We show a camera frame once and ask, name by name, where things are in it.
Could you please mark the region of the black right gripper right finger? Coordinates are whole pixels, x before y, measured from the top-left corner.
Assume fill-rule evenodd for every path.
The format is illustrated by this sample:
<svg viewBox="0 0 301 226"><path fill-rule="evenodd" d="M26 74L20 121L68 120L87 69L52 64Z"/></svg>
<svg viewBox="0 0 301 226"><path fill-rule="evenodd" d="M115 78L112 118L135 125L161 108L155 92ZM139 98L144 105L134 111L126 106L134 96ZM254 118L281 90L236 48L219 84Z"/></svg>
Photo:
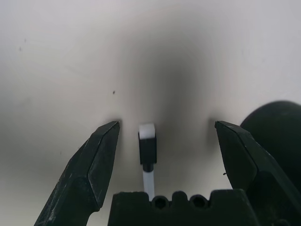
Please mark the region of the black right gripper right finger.
<svg viewBox="0 0 301 226"><path fill-rule="evenodd" d="M299 226L301 194L250 132L216 121L222 159L232 188L242 189L262 226Z"/></svg>

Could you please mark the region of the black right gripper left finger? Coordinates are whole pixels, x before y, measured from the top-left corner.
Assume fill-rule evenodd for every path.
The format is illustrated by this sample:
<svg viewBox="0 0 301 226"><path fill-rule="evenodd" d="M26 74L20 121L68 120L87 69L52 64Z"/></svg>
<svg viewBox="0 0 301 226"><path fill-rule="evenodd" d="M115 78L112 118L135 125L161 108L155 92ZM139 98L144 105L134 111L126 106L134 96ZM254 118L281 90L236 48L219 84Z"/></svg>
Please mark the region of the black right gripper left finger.
<svg viewBox="0 0 301 226"><path fill-rule="evenodd" d="M87 225L90 215L103 206L119 130L119 121L111 121L91 134L67 163L35 225Z"/></svg>

